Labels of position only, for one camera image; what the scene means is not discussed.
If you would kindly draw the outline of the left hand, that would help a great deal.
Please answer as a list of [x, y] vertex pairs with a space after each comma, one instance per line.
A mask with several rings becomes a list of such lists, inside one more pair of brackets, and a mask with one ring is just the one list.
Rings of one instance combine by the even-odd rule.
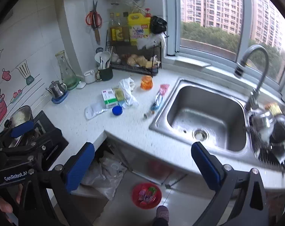
[[5, 214], [6, 219], [9, 221], [9, 223], [12, 224], [13, 221], [8, 217], [8, 215], [13, 213], [13, 207], [2, 197], [0, 197], [0, 210]]

